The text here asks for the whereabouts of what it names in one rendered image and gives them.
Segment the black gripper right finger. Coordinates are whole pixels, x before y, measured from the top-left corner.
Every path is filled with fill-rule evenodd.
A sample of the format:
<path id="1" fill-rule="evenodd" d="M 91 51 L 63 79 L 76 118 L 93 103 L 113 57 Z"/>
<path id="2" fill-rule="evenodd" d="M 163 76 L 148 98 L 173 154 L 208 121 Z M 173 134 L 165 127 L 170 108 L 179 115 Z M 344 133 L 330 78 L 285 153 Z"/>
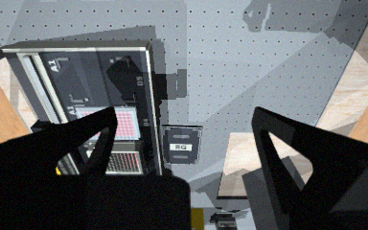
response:
<path id="1" fill-rule="evenodd" d="M 368 212 L 368 143 L 260 106 L 251 125 L 278 230 L 317 230 L 332 214 Z M 310 160 L 302 191 L 269 132 Z"/>

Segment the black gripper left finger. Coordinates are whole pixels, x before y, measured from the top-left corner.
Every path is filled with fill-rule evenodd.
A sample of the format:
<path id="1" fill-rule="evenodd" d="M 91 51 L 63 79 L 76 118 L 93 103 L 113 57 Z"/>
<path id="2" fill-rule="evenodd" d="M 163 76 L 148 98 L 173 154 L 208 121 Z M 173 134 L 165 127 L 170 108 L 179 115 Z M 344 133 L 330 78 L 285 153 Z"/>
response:
<path id="1" fill-rule="evenodd" d="M 114 106 L 0 143 L 0 172 L 58 174 L 58 161 L 101 132 L 79 174 L 105 174 L 118 120 Z"/>

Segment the white trough reservoir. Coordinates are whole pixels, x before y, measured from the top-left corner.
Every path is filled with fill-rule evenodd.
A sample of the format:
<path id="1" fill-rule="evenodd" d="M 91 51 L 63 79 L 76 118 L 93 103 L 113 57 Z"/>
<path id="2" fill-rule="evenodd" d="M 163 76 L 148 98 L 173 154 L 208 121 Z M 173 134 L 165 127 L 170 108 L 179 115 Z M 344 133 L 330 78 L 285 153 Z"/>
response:
<path id="1" fill-rule="evenodd" d="M 90 144 L 90 146 L 89 146 L 89 148 L 86 152 L 88 157 L 90 157 L 90 154 L 91 154 L 93 148 L 95 147 L 96 142 L 90 142 L 89 144 Z M 110 158 L 111 158 L 111 160 L 110 160 Z M 110 158 L 109 158 L 109 162 L 108 162 L 109 165 L 108 165 L 106 173 L 144 173 L 144 168 L 146 166 L 146 161 L 145 161 L 142 142 L 114 142 Z M 119 159 L 119 161 L 118 161 L 118 159 Z M 111 161 L 112 161 L 112 163 L 111 163 Z M 116 162 L 116 164 L 115 164 L 115 162 Z M 112 164 L 113 164 L 113 166 L 112 166 Z M 116 165 L 117 165 L 117 167 L 116 167 Z M 110 168 L 109 168 L 109 166 L 110 166 Z M 121 166 L 121 168 L 120 168 L 120 166 Z M 114 169 L 113 169 L 113 167 L 114 167 Z M 117 168 L 118 168 L 118 170 L 117 170 Z"/>

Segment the yellow waste bin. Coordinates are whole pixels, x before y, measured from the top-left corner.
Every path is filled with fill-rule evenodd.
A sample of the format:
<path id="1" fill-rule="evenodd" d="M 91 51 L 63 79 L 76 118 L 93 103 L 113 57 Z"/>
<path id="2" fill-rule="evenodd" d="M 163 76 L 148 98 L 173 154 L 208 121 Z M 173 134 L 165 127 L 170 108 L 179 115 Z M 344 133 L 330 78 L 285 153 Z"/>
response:
<path id="1" fill-rule="evenodd" d="M 191 208 L 192 230 L 204 230 L 203 209 Z"/>

